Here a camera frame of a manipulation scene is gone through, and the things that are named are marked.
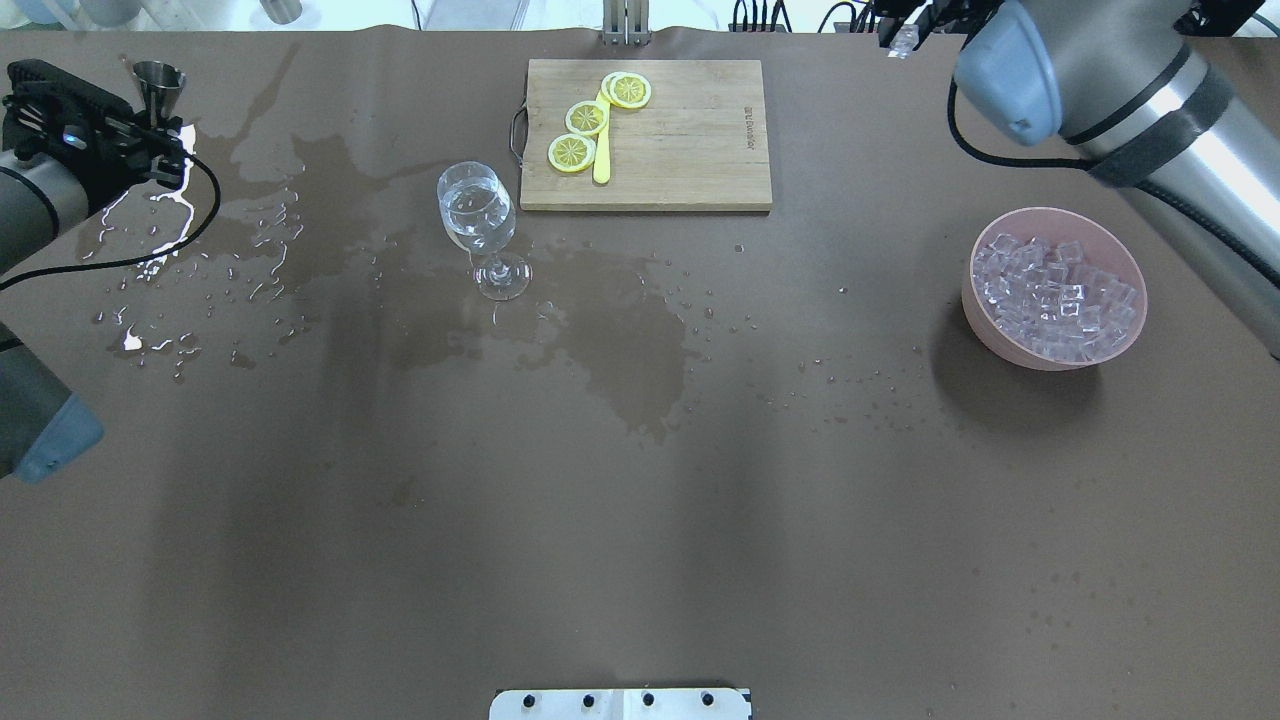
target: cable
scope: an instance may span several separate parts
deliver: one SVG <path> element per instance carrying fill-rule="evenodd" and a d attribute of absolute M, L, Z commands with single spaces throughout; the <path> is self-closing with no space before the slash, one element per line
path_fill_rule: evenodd
<path fill-rule="evenodd" d="M 1274 22 L 1268 20 L 1267 18 L 1265 18 L 1260 13 L 1254 13 L 1253 14 L 1253 19 L 1256 19 L 1260 23 L 1267 26 L 1267 29 L 1270 29 L 1271 32 L 1276 33 L 1276 37 L 1280 37 L 1280 26 L 1276 26 Z"/>
<path fill-rule="evenodd" d="M 769 24 L 769 32 L 778 31 L 778 13 L 782 13 L 782 22 L 785 23 L 787 32 L 791 32 L 791 15 L 787 13 L 787 4 L 783 0 L 778 0 L 773 4 L 773 19 Z"/>
<path fill-rule="evenodd" d="M 1084 172 L 1093 168 L 1094 164 L 1088 160 L 1070 158 L 1004 158 L 978 150 L 970 145 L 968 140 L 965 140 L 964 135 L 960 132 L 960 126 L 956 123 L 956 81 L 952 79 L 951 90 L 947 91 L 947 127 L 951 129 L 951 137 L 956 141 L 956 145 L 968 152 L 970 158 L 982 160 L 988 165 L 998 165 L 1001 168 L 1062 168 L 1068 170 Z"/>
<path fill-rule="evenodd" d="M 1199 208 L 1193 205 L 1190 201 L 1175 195 L 1172 191 L 1164 188 L 1155 182 L 1146 179 L 1134 186 L 1134 190 L 1140 190 L 1147 195 L 1160 200 L 1165 205 L 1169 205 L 1174 210 L 1181 213 L 1187 219 L 1192 220 L 1197 225 L 1204 228 L 1206 232 L 1222 241 L 1222 245 L 1228 246 L 1231 252 L 1235 252 L 1240 260 L 1249 264 L 1251 268 L 1257 270 L 1263 278 L 1267 279 L 1276 290 L 1280 290 L 1280 272 L 1267 264 L 1266 260 L 1260 258 L 1256 252 L 1249 250 L 1240 238 L 1235 236 L 1231 231 L 1220 225 L 1216 220 L 1201 211 Z"/>
<path fill-rule="evenodd" d="M 822 32 L 827 27 L 827 20 L 831 19 L 831 14 L 835 13 L 837 8 L 849 8 L 849 32 L 854 31 L 854 24 L 858 22 L 858 8 L 855 8 L 852 3 L 836 3 L 829 10 L 827 10 L 827 14 L 822 17 L 822 22 L 818 23 L 818 32 Z"/>
<path fill-rule="evenodd" d="M 38 269 L 38 270 L 28 270 L 26 273 L 22 273 L 20 275 L 14 275 L 14 277 L 4 281 L 4 282 L 0 282 L 0 292 L 4 292 L 5 290 L 9 290 L 10 287 L 20 283 L 22 281 L 29 281 L 31 278 L 38 278 L 38 277 L 44 277 L 44 275 L 56 275 L 56 274 L 61 274 L 61 273 L 82 273 L 82 272 L 86 272 L 86 270 L 105 270 L 105 269 L 109 269 L 109 268 L 127 268 L 129 265 L 137 265 L 140 263 L 150 263 L 151 260 L 155 260 L 157 258 L 164 258 L 165 255 L 172 255 L 172 254 L 182 250 L 183 247 L 187 247 L 192 242 L 196 242 L 196 240 L 201 234 L 204 234 L 205 228 L 209 227 L 209 223 L 214 222 L 214 217 L 218 215 L 218 210 L 223 205 L 223 187 L 221 187 L 221 184 L 218 183 L 218 176 L 214 174 L 214 170 L 210 169 L 210 167 L 206 165 L 204 163 L 204 160 L 201 160 L 200 158 L 196 158 L 195 155 L 191 155 L 191 154 L 186 154 L 184 152 L 184 155 L 197 168 L 200 168 L 201 170 L 204 170 L 205 176 L 209 177 L 209 183 L 214 187 L 214 201 L 212 201 L 212 204 L 209 208 L 209 213 L 205 215 L 205 219 L 200 222 L 200 225 L 196 227 L 195 232 L 192 232 L 191 234 L 188 234 L 186 240 L 183 240 L 182 242 L 174 245 L 173 247 L 169 247 L 169 249 L 165 249 L 165 250 L 160 250 L 160 251 L 156 251 L 156 252 L 151 252 L 148 255 L 142 255 L 140 258 L 129 258 L 129 259 L 125 259 L 125 260 L 111 260 L 111 261 L 108 261 L 108 263 L 91 263 L 88 265 L 56 265 L 56 266 L 52 266 L 52 268 L 42 268 L 42 269 Z"/>

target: gray robot arm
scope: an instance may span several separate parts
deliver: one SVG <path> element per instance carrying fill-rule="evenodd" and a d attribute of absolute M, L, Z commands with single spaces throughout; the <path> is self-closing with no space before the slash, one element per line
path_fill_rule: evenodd
<path fill-rule="evenodd" d="M 170 113 L 182 73 L 160 63 L 138 63 L 134 73 L 146 105 L 137 114 L 47 63 L 9 67 L 14 94 L 4 99 L 0 275 L 133 184 L 180 182 L 186 152 L 172 131 L 182 120 Z M 22 277 L 0 282 L 0 290 Z M 38 482 L 101 437 L 88 407 L 0 324 L 0 477 Z"/>
<path fill-rule="evenodd" d="M 1018 142 L 1061 135 L 1280 359 L 1280 142 L 1174 31 L 1189 6 L 1006 0 L 955 81 Z"/>

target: metal stand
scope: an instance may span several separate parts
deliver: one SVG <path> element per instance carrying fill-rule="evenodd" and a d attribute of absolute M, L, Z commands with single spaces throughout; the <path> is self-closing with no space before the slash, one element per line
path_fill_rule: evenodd
<path fill-rule="evenodd" d="M 649 0 L 604 0 L 600 40 L 605 45 L 649 45 Z"/>

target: brown table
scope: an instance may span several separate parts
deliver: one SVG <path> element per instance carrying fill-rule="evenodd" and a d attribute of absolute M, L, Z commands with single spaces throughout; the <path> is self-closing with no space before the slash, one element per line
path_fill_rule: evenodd
<path fill-rule="evenodd" d="M 1280 127 L 1280 47 L 1201 47 Z M 227 204 L 150 283 L 0 299 L 109 428 L 0 483 L 0 715 L 480 719 L 498 688 L 645 683 L 749 687 L 762 719 L 1280 715 L 1280 366 L 1112 192 L 963 155 L 956 50 L 4 36 L 131 100 L 122 55 L 186 69 Z M 774 210 L 525 213 L 534 284 L 481 299 L 434 182 L 475 158 L 516 186 L 548 56 L 762 59 Z M 1034 373 L 968 331 L 973 238 L 1036 204 L 1144 268 L 1125 356 Z M 138 190 L 27 266 L 184 218 Z"/>

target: lemon slice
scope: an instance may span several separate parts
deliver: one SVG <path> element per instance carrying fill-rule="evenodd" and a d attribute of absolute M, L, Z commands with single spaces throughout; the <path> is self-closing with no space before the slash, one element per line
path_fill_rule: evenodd
<path fill-rule="evenodd" d="M 609 81 L 607 95 L 618 108 L 635 110 L 649 104 L 649 99 L 653 97 L 653 86 L 641 74 L 616 73 Z"/>
<path fill-rule="evenodd" d="M 595 141 L 573 132 L 564 133 L 552 141 L 547 159 L 562 173 L 582 172 L 595 160 Z"/>
<path fill-rule="evenodd" d="M 609 88 L 609 85 L 613 82 L 614 78 L 617 78 L 618 76 L 625 76 L 625 74 L 627 74 L 627 73 L 621 72 L 621 70 L 612 72 L 612 73 L 604 76 L 604 79 L 600 81 L 600 92 L 603 92 L 604 96 L 609 99 L 609 102 L 613 102 L 613 91 Z"/>
<path fill-rule="evenodd" d="M 584 100 L 570 108 L 568 113 L 564 113 L 564 127 L 570 132 L 591 137 L 604 127 L 604 122 L 608 118 L 607 111 L 608 108 L 603 102 Z"/>

